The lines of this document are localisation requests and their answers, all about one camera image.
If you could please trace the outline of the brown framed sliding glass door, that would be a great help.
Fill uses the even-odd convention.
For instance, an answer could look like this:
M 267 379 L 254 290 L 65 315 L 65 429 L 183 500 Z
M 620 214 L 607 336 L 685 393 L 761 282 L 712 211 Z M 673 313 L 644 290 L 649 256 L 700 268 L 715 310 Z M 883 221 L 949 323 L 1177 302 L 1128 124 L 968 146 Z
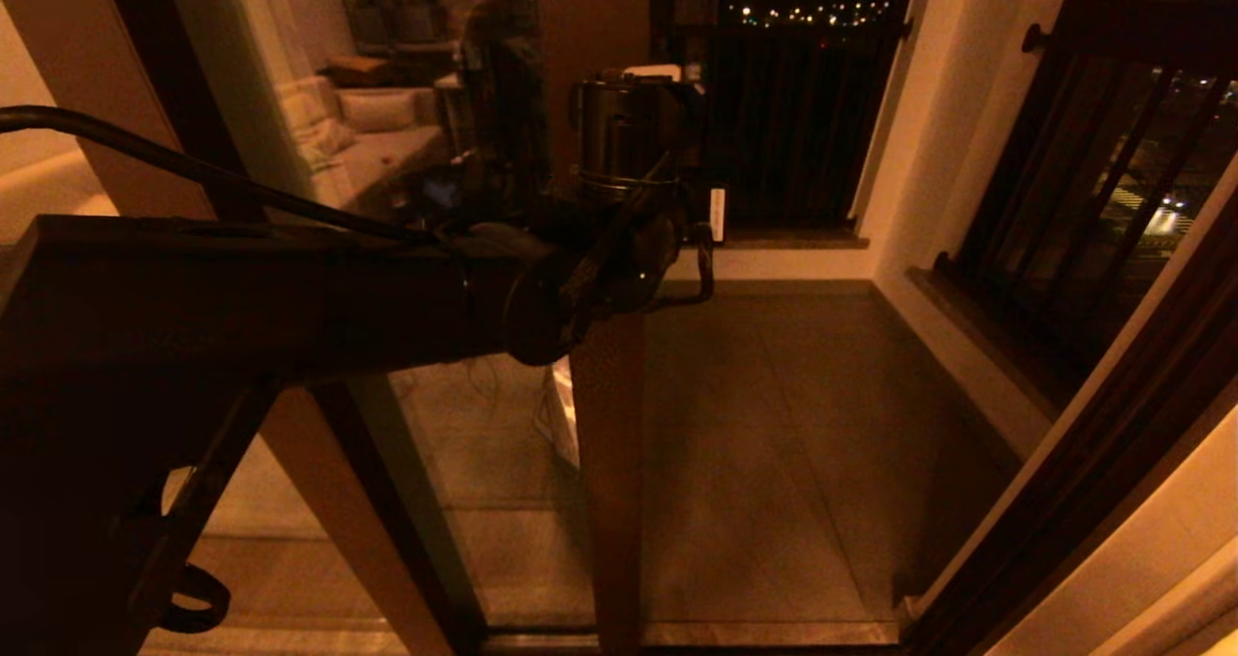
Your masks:
M 276 123 L 241 0 L 175 0 L 248 175 L 298 191 L 295 153 Z M 649 0 L 536 0 L 545 126 L 553 186 L 579 166 L 569 126 L 576 82 L 647 56 Z M 592 550 L 594 609 L 605 656 L 638 656 L 641 642 L 644 321 L 598 322 L 571 356 Z

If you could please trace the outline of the dark brown door jamb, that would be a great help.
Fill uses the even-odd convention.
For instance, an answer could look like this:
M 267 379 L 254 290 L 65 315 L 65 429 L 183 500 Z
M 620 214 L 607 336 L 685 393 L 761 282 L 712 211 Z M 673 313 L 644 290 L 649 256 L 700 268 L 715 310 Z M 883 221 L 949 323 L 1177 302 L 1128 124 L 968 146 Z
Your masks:
M 1193 231 L 903 630 L 901 656 L 979 656 L 1211 434 L 1238 382 L 1238 153 Z

